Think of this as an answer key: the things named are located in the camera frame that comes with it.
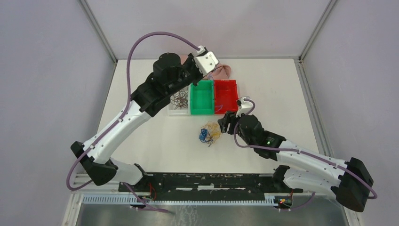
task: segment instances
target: table top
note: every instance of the table top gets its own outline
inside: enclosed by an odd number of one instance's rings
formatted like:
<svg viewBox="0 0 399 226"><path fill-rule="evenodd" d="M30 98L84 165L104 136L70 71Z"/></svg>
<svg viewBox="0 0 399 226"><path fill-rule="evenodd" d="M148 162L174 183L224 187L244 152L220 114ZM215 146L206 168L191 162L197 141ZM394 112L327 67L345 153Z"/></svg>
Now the table top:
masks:
<svg viewBox="0 0 399 226"><path fill-rule="evenodd" d="M131 61L132 92L152 72L155 60ZM252 112L262 126L298 145L318 152L316 139L293 59L220 59L231 67L239 96L256 103ZM126 104L126 64L119 60L99 130ZM135 130L113 158L138 163L148 172L273 173L284 163L263 159L253 149L239 148L232 135L222 134L210 147L199 141L200 128L223 115L169 116L166 108Z"/></svg>

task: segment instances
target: gray wall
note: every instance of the gray wall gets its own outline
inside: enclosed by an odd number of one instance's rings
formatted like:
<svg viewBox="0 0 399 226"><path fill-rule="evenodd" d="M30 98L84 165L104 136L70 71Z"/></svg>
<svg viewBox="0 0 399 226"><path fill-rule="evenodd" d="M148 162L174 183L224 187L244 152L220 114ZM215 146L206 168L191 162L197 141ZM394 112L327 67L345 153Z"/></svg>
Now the gray wall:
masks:
<svg viewBox="0 0 399 226"><path fill-rule="evenodd" d="M399 1L341 0L305 58L336 157L361 159L379 194L367 226L398 225Z"/></svg>
<svg viewBox="0 0 399 226"><path fill-rule="evenodd" d="M88 0L117 58L132 42L155 31L179 34L206 45L218 57L298 56L329 0ZM190 47L152 37L133 58L158 58Z"/></svg>
<svg viewBox="0 0 399 226"><path fill-rule="evenodd" d="M113 64L76 0L0 3L0 224L59 225Z"/></svg>

